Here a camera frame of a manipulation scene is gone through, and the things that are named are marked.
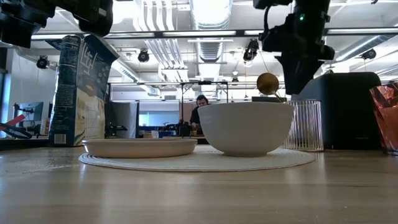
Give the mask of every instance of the person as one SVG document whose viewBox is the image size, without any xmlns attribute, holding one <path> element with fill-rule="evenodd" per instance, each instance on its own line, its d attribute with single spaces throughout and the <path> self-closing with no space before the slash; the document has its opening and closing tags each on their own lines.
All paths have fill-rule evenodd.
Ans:
<svg viewBox="0 0 398 224">
<path fill-rule="evenodd" d="M 199 130 L 199 131 L 201 130 L 198 108 L 201 106 L 206 106 L 208 104 L 209 104 L 209 101 L 207 100 L 207 98 L 204 95 L 198 96 L 197 107 L 192 110 L 191 120 L 190 120 L 193 130 Z"/>
</svg>

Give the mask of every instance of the round placemat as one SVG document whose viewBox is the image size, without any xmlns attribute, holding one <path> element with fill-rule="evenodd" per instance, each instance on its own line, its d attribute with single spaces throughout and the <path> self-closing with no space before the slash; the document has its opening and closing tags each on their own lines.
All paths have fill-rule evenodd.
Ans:
<svg viewBox="0 0 398 224">
<path fill-rule="evenodd" d="M 313 155 L 288 149 L 276 149 L 264 157 L 224 156 L 211 146 L 197 146 L 193 154 L 153 159 L 110 159 L 84 153 L 79 161 L 85 164 L 119 169 L 174 171 L 174 172 L 228 172 L 292 167 L 314 161 Z"/>
</svg>

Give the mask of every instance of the wooden table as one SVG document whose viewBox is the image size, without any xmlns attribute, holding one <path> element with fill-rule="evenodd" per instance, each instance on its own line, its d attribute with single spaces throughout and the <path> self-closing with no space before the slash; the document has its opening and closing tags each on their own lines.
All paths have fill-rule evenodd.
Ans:
<svg viewBox="0 0 398 224">
<path fill-rule="evenodd" d="M 82 152 L 2 152 L 0 223 L 398 223 L 398 160 L 380 152 L 224 173 L 95 167 Z"/>
</svg>

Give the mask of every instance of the red object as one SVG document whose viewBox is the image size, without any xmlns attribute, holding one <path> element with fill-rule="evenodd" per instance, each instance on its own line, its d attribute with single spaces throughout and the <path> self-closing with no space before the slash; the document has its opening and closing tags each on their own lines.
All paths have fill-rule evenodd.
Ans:
<svg viewBox="0 0 398 224">
<path fill-rule="evenodd" d="M 370 89 L 384 153 L 398 156 L 398 83 Z"/>
<path fill-rule="evenodd" d="M 16 117 L 16 118 L 14 118 L 14 119 L 12 119 L 12 120 L 10 120 L 10 121 L 8 121 L 6 124 L 7 125 L 10 125 L 10 126 L 14 126 L 14 125 L 16 125 L 17 123 L 20 123 L 21 121 L 23 121 L 25 119 L 25 116 L 24 115 L 19 115 L 18 117 Z"/>
</svg>

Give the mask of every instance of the white bowl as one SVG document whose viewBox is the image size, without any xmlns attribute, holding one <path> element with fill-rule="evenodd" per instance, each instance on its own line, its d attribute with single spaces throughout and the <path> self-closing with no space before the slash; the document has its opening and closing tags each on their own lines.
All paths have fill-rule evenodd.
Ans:
<svg viewBox="0 0 398 224">
<path fill-rule="evenodd" d="M 220 103 L 198 110 L 206 140 L 227 156 L 265 156 L 285 141 L 294 107 L 283 103 Z"/>
<path fill-rule="evenodd" d="M 86 152 L 108 158 L 158 158 L 191 154 L 195 139 L 93 139 L 83 140 Z"/>
</svg>

